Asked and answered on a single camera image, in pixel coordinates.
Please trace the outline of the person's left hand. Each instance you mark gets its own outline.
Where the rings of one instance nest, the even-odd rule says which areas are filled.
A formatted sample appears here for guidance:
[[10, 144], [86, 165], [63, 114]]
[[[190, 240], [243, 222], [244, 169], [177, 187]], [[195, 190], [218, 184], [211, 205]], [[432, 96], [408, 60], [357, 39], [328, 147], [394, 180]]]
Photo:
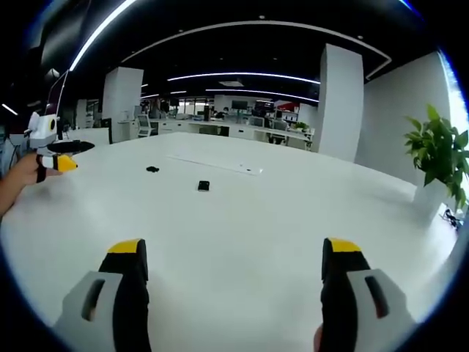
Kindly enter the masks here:
[[37, 154], [23, 157], [1, 180], [1, 190], [18, 193], [26, 186], [35, 184], [40, 166], [41, 157]]

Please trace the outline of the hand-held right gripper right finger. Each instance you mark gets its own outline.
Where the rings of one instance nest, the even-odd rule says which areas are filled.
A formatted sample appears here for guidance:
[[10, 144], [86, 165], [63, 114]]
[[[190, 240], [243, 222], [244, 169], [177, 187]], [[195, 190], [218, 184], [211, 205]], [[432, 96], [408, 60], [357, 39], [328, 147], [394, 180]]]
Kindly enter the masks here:
[[322, 247], [320, 351], [395, 351], [416, 327], [407, 296], [351, 241]]

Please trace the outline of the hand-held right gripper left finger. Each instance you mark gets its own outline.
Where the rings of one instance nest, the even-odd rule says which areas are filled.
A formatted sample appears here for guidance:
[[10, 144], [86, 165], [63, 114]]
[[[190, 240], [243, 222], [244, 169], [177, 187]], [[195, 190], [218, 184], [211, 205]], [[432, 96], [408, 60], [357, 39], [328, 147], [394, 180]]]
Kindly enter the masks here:
[[150, 351], [147, 248], [119, 242], [64, 297], [53, 332], [72, 351]]

